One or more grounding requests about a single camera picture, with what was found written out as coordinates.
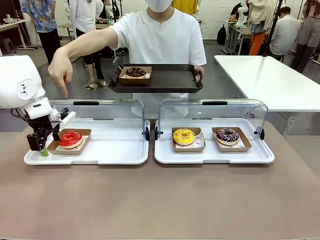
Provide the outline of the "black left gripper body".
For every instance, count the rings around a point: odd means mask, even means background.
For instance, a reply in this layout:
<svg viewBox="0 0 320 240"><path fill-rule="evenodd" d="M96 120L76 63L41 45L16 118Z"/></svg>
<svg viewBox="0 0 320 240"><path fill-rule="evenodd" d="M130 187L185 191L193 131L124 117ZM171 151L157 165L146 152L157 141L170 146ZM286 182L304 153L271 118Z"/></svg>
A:
<svg viewBox="0 0 320 240"><path fill-rule="evenodd" d="M60 122L60 120L50 120L49 118L29 119L27 123L33 129L33 133L28 134L26 138L32 141L46 141L52 132L57 132Z"/></svg>

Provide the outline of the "person's right hand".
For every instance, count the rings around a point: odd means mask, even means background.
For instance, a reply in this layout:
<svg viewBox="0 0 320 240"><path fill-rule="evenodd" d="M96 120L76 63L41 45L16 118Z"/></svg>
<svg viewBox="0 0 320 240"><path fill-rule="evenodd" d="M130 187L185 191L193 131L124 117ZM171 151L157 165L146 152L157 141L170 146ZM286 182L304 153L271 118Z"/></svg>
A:
<svg viewBox="0 0 320 240"><path fill-rule="evenodd" d="M73 67L68 50L69 48L67 45L58 48L48 67L48 73L54 79L66 98L68 97L66 84L71 82L73 74Z"/></svg>

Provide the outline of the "person's left hand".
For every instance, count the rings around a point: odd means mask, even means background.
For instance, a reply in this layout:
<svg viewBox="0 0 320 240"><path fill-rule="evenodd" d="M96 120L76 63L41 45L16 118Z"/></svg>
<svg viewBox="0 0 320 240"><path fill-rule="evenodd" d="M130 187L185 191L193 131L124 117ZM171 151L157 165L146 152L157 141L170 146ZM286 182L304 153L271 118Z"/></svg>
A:
<svg viewBox="0 0 320 240"><path fill-rule="evenodd" d="M203 78L205 74L205 69L202 66L195 66L194 71L195 71L195 82L198 83Z"/></svg>

